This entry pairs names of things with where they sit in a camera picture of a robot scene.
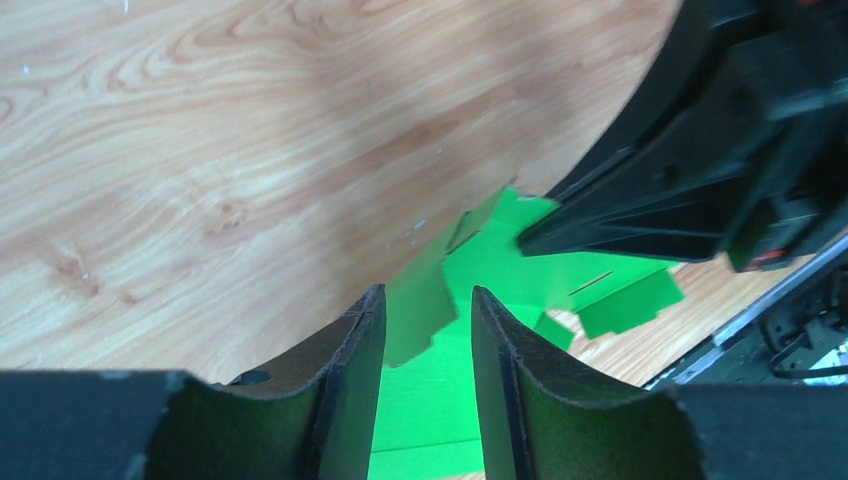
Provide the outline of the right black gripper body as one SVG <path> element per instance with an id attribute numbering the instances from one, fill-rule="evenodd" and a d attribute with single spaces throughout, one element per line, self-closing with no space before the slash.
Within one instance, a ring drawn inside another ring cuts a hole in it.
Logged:
<path id="1" fill-rule="evenodd" d="M 619 115 L 550 190 L 555 209 L 676 125 L 782 130 L 761 152 L 753 209 L 716 255 L 753 271 L 819 250 L 847 225 L 846 3 L 683 2 Z"/>

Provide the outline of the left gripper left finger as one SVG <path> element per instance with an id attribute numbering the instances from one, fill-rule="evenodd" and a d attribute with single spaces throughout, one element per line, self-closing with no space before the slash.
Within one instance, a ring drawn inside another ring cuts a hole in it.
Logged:
<path id="1" fill-rule="evenodd" d="M 5 479 L 363 479 L 386 295 L 228 384 L 180 370 L 5 370 Z"/>

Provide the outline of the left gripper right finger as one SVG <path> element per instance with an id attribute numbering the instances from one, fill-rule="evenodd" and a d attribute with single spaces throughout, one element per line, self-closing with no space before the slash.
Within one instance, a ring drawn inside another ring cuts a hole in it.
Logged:
<path id="1" fill-rule="evenodd" d="M 843 386 L 644 390 L 571 356 L 486 288 L 472 357 L 490 479 L 843 479 Z"/>

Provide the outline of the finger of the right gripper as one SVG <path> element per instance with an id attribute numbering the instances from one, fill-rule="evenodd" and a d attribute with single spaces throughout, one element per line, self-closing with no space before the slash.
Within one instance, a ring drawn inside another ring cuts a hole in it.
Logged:
<path id="1" fill-rule="evenodd" d="M 557 208 L 517 239 L 526 256 L 603 252 L 703 261 L 726 249 L 755 205 L 761 152 L 780 139 L 774 125 L 676 125 L 558 197 Z"/>

